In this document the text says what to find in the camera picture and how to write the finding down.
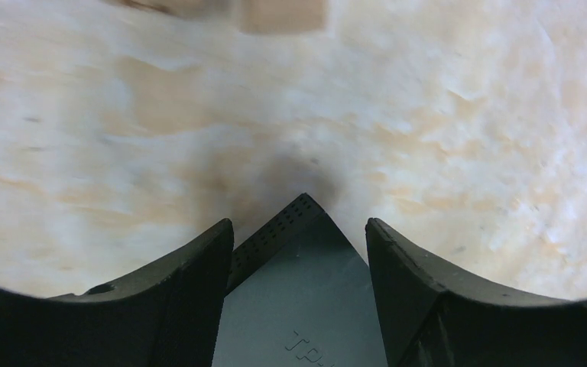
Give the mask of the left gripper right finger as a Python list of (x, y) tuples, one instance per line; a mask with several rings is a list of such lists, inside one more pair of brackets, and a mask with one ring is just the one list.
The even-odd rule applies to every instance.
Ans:
[(489, 281), (415, 245), (381, 219), (365, 227), (391, 366), (587, 366), (587, 299)]

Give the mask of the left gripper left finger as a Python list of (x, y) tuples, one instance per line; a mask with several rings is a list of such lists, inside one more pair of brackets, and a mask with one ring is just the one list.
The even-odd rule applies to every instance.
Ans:
[(233, 250), (223, 219), (85, 294), (0, 288), (0, 366), (209, 366)]

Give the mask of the black network switch box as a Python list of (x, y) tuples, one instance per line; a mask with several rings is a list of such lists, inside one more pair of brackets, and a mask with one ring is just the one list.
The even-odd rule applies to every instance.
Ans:
[(386, 365), (368, 266), (303, 193), (232, 253), (212, 365)]

